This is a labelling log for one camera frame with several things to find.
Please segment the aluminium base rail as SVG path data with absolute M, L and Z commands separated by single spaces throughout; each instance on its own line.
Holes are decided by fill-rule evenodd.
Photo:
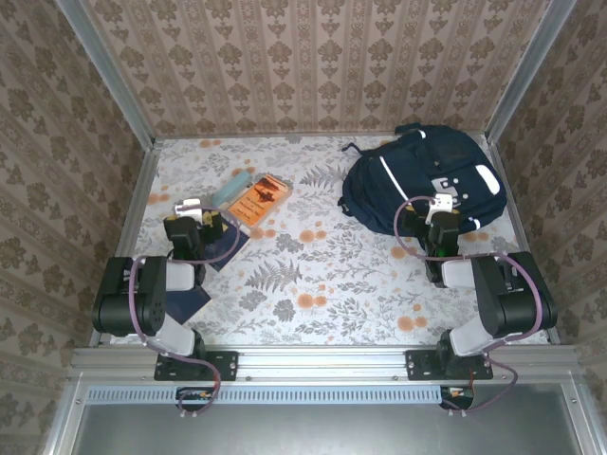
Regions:
M 236 381 L 244 383 L 389 383 L 407 380 L 424 346 L 212 346 L 238 353 Z M 575 350 L 566 345 L 510 345 L 490 354 L 523 383 L 557 383 L 580 375 Z M 156 354 L 138 345 L 81 348 L 72 356 L 71 381 L 151 382 Z

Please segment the light blue pencil case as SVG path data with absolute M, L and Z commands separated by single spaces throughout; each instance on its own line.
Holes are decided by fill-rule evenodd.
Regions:
M 242 170 L 213 194 L 212 205 L 214 207 L 220 207 L 234 200 L 250 185 L 251 181 L 251 174 L 246 170 Z

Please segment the grey metal panel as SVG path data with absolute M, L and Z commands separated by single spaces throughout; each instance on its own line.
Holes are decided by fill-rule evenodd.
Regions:
M 587 388 L 518 385 L 475 412 L 436 404 L 61 405 L 45 455 L 607 455 Z

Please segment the thin aluminium edge strip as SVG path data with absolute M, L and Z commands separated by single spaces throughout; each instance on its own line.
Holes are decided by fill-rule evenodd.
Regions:
M 157 136 L 154 141 L 181 140 L 181 139 L 232 139 L 232 138 L 256 138 L 256 137 L 285 137 L 288 139 L 296 137 L 387 137 L 394 136 L 393 131 L 369 131 L 369 132 L 320 132 L 320 133 L 253 133 L 253 134 L 215 134 L 215 135 L 193 135 L 193 136 Z

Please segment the orange paperback book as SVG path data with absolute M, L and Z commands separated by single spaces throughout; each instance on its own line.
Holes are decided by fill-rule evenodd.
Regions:
M 292 188 L 266 174 L 247 188 L 228 211 L 247 228 L 256 228 L 291 195 Z

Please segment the navy blue backpack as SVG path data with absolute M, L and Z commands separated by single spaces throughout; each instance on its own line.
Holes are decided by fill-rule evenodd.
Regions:
M 396 139 L 362 150 L 345 176 L 338 201 L 344 214 L 373 232 L 392 235 L 398 207 L 415 197 L 448 194 L 460 214 L 459 232 L 482 228 L 506 207 L 506 190 L 485 152 L 447 125 L 410 123 Z

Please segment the aluminium frame post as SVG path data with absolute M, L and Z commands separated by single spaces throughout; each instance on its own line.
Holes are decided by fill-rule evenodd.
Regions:
M 551 0 L 488 123 L 488 142 L 496 142 L 507 127 L 576 2 Z
M 95 65 L 110 95 L 121 110 L 132 132 L 145 153 L 154 148 L 156 134 L 144 116 L 134 91 L 120 72 L 117 57 L 101 37 L 83 0 L 56 0 L 67 22 L 83 45 L 90 61 Z

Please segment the aluminium side rail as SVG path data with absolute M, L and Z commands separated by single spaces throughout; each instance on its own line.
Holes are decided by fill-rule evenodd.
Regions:
M 487 143 L 487 156 L 495 171 L 499 174 L 506 191 L 506 207 L 503 214 L 489 225 L 490 243 L 494 251 L 509 254 L 529 251 L 530 246 L 524 233 L 523 223 L 506 177 L 506 171 L 497 146 Z
M 118 257 L 131 257 L 135 251 L 138 233 L 147 200 L 156 177 L 162 142 L 157 141 L 145 152 L 134 192 L 122 226 L 120 239 L 114 253 Z

